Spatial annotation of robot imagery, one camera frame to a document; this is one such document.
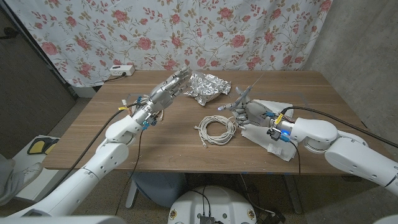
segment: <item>wooden table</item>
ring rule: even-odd
[[[208,148],[202,146],[198,131],[193,127],[198,125],[205,116],[220,114],[230,117],[229,111],[219,112],[217,107],[235,101],[238,97],[234,90],[236,86],[245,89],[263,74],[260,71],[210,71],[210,73],[232,82],[229,95],[220,95],[208,102],[205,107],[200,106],[189,96],[177,97],[174,103],[165,110],[164,120],[144,131],[141,155],[136,170],[298,174],[299,160],[297,156],[290,162],[285,162],[261,146],[242,137],[240,130],[237,130],[235,137],[225,146],[210,144]],[[62,136],[51,154],[45,158],[43,166],[48,169],[68,169],[102,125],[119,106],[122,106],[121,99],[129,98],[129,102],[133,102],[139,95],[148,94],[151,89],[171,74],[170,71],[136,71],[131,77],[105,83]],[[249,96],[251,99],[310,107],[332,114],[360,128],[365,128],[355,113],[319,72],[266,72],[256,83]],[[126,114],[127,112],[123,112],[114,121]],[[294,117],[330,121],[342,131],[361,136],[375,151],[391,157],[377,140],[329,118],[300,110],[294,111]],[[209,125],[208,130],[210,134],[220,135],[225,132],[225,127],[213,123]],[[96,147],[103,139],[104,133],[76,168],[81,167],[93,156]],[[130,146],[127,161],[121,164],[117,170],[130,170],[134,167],[137,158],[137,144],[138,141],[135,145]],[[311,153],[302,145],[298,149],[301,155],[302,174],[343,174],[342,171],[329,165],[323,155]]]

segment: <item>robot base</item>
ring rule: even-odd
[[[202,193],[203,187],[195,189]],[[221,223],[244,223],[255,224],[257,221],[256,214],[251,204],[240,194],[233,190],[220,186],[206,186],[205,196],[210,203],[211,217],[214,221]],[[205,216],[209,217],[209,205],[204,198]],[[168,224],[200,224],[203,216],[203,199],[202,195],[193,191],[183,194],[174,202],[170,209]]]

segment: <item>table leg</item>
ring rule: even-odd
[[[126,208],[132,208],[134,202],[136,201],[137,193],[138,189],[136,183],[133,180],[131,180],[129,194],[127,195],[126,199]]]
[[[297,190],[296,183],[292,175],[284,175],[285,185],[289,191],[290,201],[292,202],[294,212],[296,214],[303,213],[303,208],[301,206],[301,201],[299,197],[299,192]]]

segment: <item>coiled white cable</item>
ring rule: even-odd
[[[196,130],[199,131],[199,137],[204,147],[207,147],[205,140],[208,141],[210,144],[217,144],[220,146],[227,144],[229,140],[231,140],[236,131],[236,126],[234,125],[234,122],[230,120],[231,118],[233,118],[233,116],[230,118],[226,118],[220,115],[205,116],[205,118],[203,118],[203,120],[200,121],[199,127],[198,126],[194,127]],[[213,122],[219,122],[225,125],[226,132],[220,136],[209,136],[207,134],[207,126]]]
[[[148,98],[149,98],[148,95],[143,95],[143,96],[141,97],[140,103],[142,103],[142,104],[146,103],[146,102],[148,101]],[[136,112],[137,107],[138,107],[138,106],[132,106],[132,107],[131,107],[131,111],[132,111],[133,114],[134,114],[134,112]],[[162,114],[161,114],[160,117],[159,117],[159,121],[162,121],[162,120],[163,120],[163,110],[162,110],[161,112],[162,112]]]

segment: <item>gray wall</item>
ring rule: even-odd
[[[304,70],[321,72],[373,133],[398,142],[397,50],[397,0],[335,0]]]

